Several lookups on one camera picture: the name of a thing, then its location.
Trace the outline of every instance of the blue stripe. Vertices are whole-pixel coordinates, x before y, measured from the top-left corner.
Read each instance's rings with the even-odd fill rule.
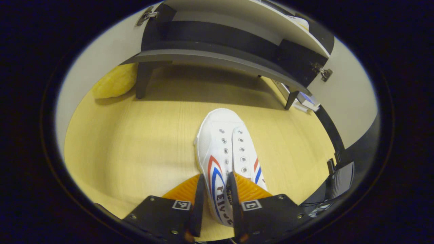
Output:
[[[220,219],[220,221],[223,223],[223,220],[221,220],[221,217],[220,217],[220,212],[219,212],[218,209],[217,209],[217,203],[216,203],[216,197],[215,197],[216,175],[218,175],[218,176],[220,177],[221,181],[223,182],[223,188],[226,188],[226,187],[225,187],[225,185],[224,185],[223,177],[221,177],[220,172],[218,171],[217,168],[214,168],[214,171],[213,171],[213,177],[212,177],[212,178],[213,178],[213,181],[212,181],[212,189],[213,189],[212,191],[213,191],[213,195],[212,195],[212,197],[213,197],[213,200],[214,200],[214,207],[216,208],[217,216],[218,216],[218,218]]]
[[[261,166],[259,166],[258,174],[256,175],[255,184],[258,184],[259,177],[261,176],[262,170]]]

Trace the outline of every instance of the canvas shoe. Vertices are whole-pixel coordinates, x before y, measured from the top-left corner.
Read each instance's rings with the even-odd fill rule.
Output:
[[[266,190],[249,132],[235,112],[216,109],[205,117],[194,145],[196,162],[205,176],[211,215],[217,222],[233,227],[232,207],[226,192],[229,173],[235,169]]]

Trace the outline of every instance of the white wall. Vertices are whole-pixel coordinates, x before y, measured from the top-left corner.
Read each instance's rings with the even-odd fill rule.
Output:
[[[153,10],[161,3],[154,4]],[[56,106],[56,139],[64,153],[66,130],[80,101],[114,67],[140,52],[145,21],[135,26],[146,8],[117,23],[95,39],[77,57],[60,90]]]
[[[377,115],[375,91],[360,62],[337,38],[324,69],[333,71],[327,82],[319,74],[307,89],[324,107],[348,148]]]

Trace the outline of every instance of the light wood surface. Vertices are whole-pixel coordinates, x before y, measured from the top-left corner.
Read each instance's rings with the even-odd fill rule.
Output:
[[[89,92],[66,133],[66,166],[81,190],[119,218],[149,195],[161,196],[199,173],[193,140],[207,113],[236,112],[252,136],[267,187],[295,203],[327,178],[330,139],[313,112],[283,109],[285,99],[265,77],[197,66],[155,70],[144,99],[135,90],[95,100]],[[233,236],[204,205],[201,237]]]

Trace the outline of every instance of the black bracket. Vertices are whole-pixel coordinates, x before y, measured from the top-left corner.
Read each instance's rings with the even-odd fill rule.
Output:
[[[229,174],[227,187],[232,193],[234,241],[237,243],[280,241],[312,219],[285,194],[239,202],[233,172]]]
[[[188,236],[200,236],[204,205],[204,176],[197,183],[194,206],[179,201],[148,196],[124,222],[156,237],[161,243],[192,243]]]

